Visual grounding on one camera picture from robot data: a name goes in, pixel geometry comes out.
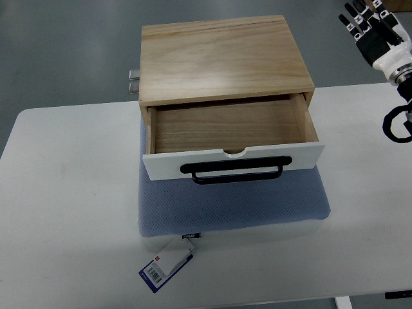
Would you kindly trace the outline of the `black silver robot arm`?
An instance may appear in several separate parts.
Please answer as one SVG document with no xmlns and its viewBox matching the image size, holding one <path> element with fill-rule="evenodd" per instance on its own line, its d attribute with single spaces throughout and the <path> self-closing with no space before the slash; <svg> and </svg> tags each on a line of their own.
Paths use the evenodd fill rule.
<svg viewBox="0 0 412 309">
<path fill-rule="evenodd" d="M 405 144 L 411 142 L 411 63 L 407 63 L 397 68 L 390 76 L 389 82 L 397 87 L 398 94 L 406 101 L 404 105 L 393 108 L 385 117 L 382 123 L 384 134 L 393 142 Z M 404 113 L 406 121 L 403 126 L 409 133 L 407 137 L 397 137 L 391 130 L 393 120 Z"/>
</svg>

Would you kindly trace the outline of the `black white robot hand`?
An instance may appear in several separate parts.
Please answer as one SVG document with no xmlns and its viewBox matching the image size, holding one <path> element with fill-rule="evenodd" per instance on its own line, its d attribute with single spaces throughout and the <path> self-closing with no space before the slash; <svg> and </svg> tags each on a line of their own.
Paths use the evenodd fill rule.
<svg viewBox="0 0 412 309">
<path fill-rule="evenodd" d="M 382 1 L 372 1 L 370 5 L 365 1 L 352 1 L 344 7 L 353 20 L 342 14 L 339 20 L 371 67 L 388 76 L 411 63 L 411 38 Z"/>
</svg>

